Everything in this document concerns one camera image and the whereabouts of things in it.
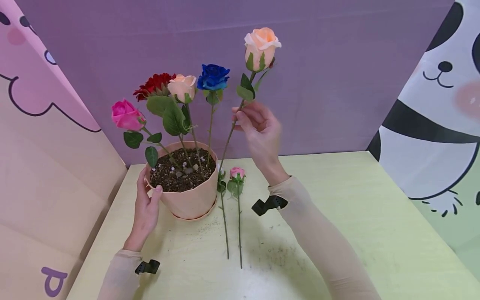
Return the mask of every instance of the black hair clip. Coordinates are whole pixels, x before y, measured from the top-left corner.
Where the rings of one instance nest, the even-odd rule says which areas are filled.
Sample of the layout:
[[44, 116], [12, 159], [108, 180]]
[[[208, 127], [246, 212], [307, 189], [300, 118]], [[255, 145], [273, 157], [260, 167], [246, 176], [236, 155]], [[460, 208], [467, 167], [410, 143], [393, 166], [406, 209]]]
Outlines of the black hair clip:
[[151, 259], [149, 263], [141, 262], [135, 269], [135, 273], [138, 275], [140, 273], [156, 274], [158, 267], [160, 267], [160, 263], [156, 260]]
[[258, 199], [258, 201], [255, 202], [255, 204], [252, 206], [252, 209], [258, 216], [262, 216], [269, 209], [282, 209], [287, 206], [287, 204], [287, 200], [283, 199], [282, 197], [273, 195], [268, 197], [267, 201], [265, 202]]

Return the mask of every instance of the arm sleeve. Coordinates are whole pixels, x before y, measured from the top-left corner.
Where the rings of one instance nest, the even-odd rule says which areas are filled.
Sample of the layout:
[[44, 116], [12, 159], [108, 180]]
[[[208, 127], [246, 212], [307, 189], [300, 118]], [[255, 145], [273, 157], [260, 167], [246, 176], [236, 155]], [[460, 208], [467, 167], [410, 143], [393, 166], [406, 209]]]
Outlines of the arm sleeve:
[[288, 201], [279, 212], [328, 286], [332, 300], [379, 300], [355, 251], [340, 231], [313, 204], [295, 177], [269, 187]]
[[140, 252], [118, 251], [110, 262], [97, 300], [133, 300], [140, 285], [135, 269], [141, 262]]

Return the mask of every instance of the dark soil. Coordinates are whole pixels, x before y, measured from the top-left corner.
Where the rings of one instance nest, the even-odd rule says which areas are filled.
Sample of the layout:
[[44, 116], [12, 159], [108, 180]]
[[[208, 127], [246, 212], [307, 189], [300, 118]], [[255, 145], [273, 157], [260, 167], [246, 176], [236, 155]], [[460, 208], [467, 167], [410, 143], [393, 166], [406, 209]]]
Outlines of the dark soil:
[[[161, 185], [164, 192], [184, 192], [196, 188], [209, 179], [216, 168], [216, 163], [210, 154], [206, 150], [199, 149], [202, 173], [196, 149], [186, 149], [186, 152], [189, 159], [187, 159], [184, 149], [171, 152], [181, 169], [170, 161], [168, 155], [160, 157], [156, 162], [155, 169], [150, 171], [150, 184], [154, 187]], [[207, 165], [208, 156], [210, 156], [210, 163]]]

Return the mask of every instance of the flower pot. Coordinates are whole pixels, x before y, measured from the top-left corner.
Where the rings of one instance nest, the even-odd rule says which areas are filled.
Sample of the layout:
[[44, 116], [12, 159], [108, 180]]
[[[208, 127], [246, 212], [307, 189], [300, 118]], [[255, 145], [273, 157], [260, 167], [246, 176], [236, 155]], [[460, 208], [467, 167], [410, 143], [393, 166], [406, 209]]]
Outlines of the flower pot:
[[[195, 148], [195, 142], [184, 141], [183, 143], [186, 148]], [[208, 145], [199, 142], [197, 142], [197, 145], [199, 148], [208, 151]], [[166, 146], [165, 148], [168, 151], [173, 152], [175, 150], [181, 149], [182, 146], [180, 142], [176, 142]], [[167, 153], [162, 148], [158, 149], [158, 157], [162, 157], [166, 154]], [[216, 154], [211, 149], [210, 155], [216, 163]], [[148, 164], [146, 164], [146, 167], [146, 180], [148, 184], [150, 184], [150, 171], [152, 168]], [[199, 220], [209, 215], [215, 207], [217, 180], [218, 170], [215, 168], [215, 171], [210, 176], [210, 178], [196, 188], [184, 192], [164, 192], [160, 200], [163, 202], [163, 204], [165, 204], [165, 206], [177, 219], [186, 221]]]

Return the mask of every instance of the tabletop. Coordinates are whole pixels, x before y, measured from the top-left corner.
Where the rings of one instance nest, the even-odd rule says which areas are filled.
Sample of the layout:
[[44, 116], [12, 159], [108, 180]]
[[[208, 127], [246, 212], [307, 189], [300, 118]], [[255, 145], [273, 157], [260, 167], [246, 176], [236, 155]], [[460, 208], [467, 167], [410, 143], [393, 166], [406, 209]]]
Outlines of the tabletop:
[[[370, 153], [283, 156], [280, 161], [352, 244], [383, 300], [480, 299], [479, 282]], [[155, 259], [161, 266], [156, 275], [142, 275], [135, 298], [329, 299], [320, 274], [280, 214], [271, 210], [259, 217], [252, 211], [256, 200], [268, 196], [253, 161], [230, 159], [224, 166], [244, 168], [247, 175], [240, 198], [243, 269], [237, 202], [228, 192], [229, 260], [221, 209], [185, 222], [162, 205], [158, 226], [142, 250], [145, 261]], [[130, 233], [135, 182], [143, 167], [128, 170], [67, 300], [96, 299], [111, 258]]]

